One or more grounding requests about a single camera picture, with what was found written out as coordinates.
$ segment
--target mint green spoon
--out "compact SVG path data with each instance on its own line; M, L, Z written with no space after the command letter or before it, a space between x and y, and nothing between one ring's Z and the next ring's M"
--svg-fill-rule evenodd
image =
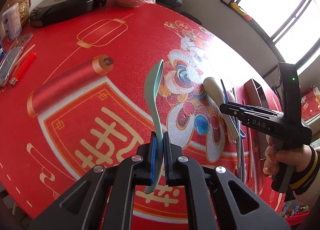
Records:
M163 133L160 123L160 118L156 106L156 97L160 86L160 81L163 71L163 60L160 60L153 68L149 71L147 78L144 82L144 98L151 114L153 123L156 129L157 136L157 147L156 147L156 168L154 183L151 186L147 186L144 190L145 194L150 194L155 191L156 186L159 183L162 171L163 161Z

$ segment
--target red tablecloth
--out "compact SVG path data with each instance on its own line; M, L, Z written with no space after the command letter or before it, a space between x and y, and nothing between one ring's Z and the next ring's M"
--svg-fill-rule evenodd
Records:
M308 93L301 98L301 116L304 121L320 113L320 91L318 87L310 87Z
M37 59L14 88L0 90L0 180L33 218L95 164L117 165L149 141L154 126L143 84L160 59L165 64L157 105L163 129L204 166L224 165L237 174L236 147L201 86L206 77L222 78L228 89L235 87L239 103L247 104L243 85L254 78L270 108L280 109L265 81L233 49L160 5L131 9L109 0L102 9L24 29L29 31ZM246 184L280 212L284 195L271 190L271 178L263 177L254 130L251 138L250 178L244 140ZM183 188L164 183L162 177L148 196L144 187L136 188L133 229L188 228Z
M298 213L292 217L286 218L285 220L287 220L290 226L295 226L297 224L302 223L302 221L306 218L308 214L309 214L309 211L305 211L303 213Z

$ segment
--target utensil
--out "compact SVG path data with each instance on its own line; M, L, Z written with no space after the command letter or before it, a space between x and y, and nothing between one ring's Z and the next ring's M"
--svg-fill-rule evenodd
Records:
M31 11L30 25L44 27L69 20L106 3L107 0L43 0Z
M235 98L235 103L237 103L237 96L235 92L235 88L232 88L232 93ZM241 128L240 128L240 120L236 118L236 128L239 132L239 139L237 140L237 167L238 167L238 173L239 173L239 179L243 183L245 183L245 171L244 171L244 146L243 141L241 137Z
M253 168L253 150L252 150L252 141L251 141L251 130L248 129L248 142L249 142L249 178L252 178L252 168Z
M224 86L224 83L222 80L221 81L221 84L222 84L222 88L223 88L223 93L224 93L224 96L225 96L225 102L228 103L231 99L231 102L235 102L235 97L233 96L233 94L230 92L230 91L226 91L226 88ZM233 121L233 124L236 126L236 120L233 116L230 116L231 117L231 120ZM241 137L244 139L246 138L246 135L245 133L242 131L242 129L240 128L240 134L241 134Z
M215 78L208 77L203 81L203 87L206 91L207 95L212 98L212 100L217 104L219 107L222 103L224 103L224 94L219 87L218 83L216 82ZM232 140L236 140L239 138L238 131L232 122L231 116L222 114L224 121L228 128L228 133Z
M163 161L163 133L160 123L158 110L156 107L156 96L159 90L160 81L163 72L163 60L160 60L153 68L149 71L147 78L144 82L144 98L146 100L149 112L151 114L153 123L155 125L157 145L156 145L156 169L154 174L154 182L151 186L145 188L145 194L154 192L156 186L159 183L162 171Z
M0 86L5 86L5 84L7 83L15 64L17 63L17 60L19 59L21 53L23 52L25 47L28 45L32 37L33 37L33 33L28 33L22 38L19 38L17 40L17 44L14 47L11 46L11 48L9 49L9 51L1 61Z

